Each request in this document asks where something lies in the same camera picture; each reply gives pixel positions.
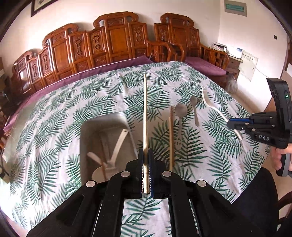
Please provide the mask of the person's right hand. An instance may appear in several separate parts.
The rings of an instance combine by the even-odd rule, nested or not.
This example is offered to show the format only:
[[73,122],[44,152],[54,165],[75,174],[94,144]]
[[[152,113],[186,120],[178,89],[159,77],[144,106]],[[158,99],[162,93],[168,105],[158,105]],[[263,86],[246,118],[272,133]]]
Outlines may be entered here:
[[289,143],[285,149],[271,147],[272,166],[275,170],[279,170],[282,167],[281,157],[285,154],[292,154],[292,143]]

